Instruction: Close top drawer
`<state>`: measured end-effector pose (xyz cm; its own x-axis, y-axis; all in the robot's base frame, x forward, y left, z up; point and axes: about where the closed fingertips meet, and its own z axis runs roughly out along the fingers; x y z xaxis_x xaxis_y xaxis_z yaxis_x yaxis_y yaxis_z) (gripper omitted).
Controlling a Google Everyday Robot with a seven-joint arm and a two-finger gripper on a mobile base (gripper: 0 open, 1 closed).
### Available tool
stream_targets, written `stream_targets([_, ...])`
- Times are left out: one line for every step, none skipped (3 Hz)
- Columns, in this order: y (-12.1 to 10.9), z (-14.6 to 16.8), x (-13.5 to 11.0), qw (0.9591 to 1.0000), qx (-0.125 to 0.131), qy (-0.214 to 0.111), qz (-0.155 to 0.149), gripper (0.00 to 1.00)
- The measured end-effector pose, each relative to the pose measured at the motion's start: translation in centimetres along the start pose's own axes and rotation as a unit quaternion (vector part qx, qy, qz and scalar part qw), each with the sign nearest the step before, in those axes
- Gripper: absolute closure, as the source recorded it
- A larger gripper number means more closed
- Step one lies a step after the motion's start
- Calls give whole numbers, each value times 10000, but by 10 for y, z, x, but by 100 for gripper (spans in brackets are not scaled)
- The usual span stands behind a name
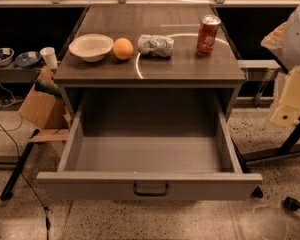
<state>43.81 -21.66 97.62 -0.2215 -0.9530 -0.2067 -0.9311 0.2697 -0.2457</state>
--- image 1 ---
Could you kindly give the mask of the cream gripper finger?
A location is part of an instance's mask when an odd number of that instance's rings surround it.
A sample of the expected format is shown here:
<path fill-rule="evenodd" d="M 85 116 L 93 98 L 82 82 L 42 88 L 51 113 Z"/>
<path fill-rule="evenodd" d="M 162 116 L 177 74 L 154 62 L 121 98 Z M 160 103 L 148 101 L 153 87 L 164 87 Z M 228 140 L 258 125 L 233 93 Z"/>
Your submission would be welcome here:
<path fill-rule="evenodd" d="M 290 127 L 300 117 L 300 65 L 285 77 L 278 105 L 270 121 L 278 127 Z"/>

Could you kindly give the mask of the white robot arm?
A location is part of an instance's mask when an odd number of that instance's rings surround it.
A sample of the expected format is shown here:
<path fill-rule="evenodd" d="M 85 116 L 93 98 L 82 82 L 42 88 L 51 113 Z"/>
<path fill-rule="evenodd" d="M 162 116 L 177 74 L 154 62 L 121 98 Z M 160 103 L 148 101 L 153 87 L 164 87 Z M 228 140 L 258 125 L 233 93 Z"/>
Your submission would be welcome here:
<path fill-rule="evenodd" d="M 286 22 L 263 38 L 261 45 L 288 70 L 270 121 L 280 127 L 291 126 L 300 116 L 300 5 Z"/>

